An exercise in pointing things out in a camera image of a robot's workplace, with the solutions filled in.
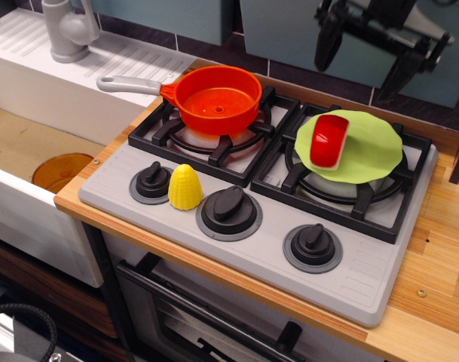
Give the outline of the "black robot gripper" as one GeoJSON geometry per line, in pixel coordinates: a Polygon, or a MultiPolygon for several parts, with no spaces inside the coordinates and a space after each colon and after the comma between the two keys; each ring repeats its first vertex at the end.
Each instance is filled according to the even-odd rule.
{"type": "Polygon", "coordinates": [[[393,99],[418,72],[431,71],[454,36],[418,9],[416,1],[323,1],[315,66],[325,72],[348,33],[396,56],[376,98],[393,99]]]}

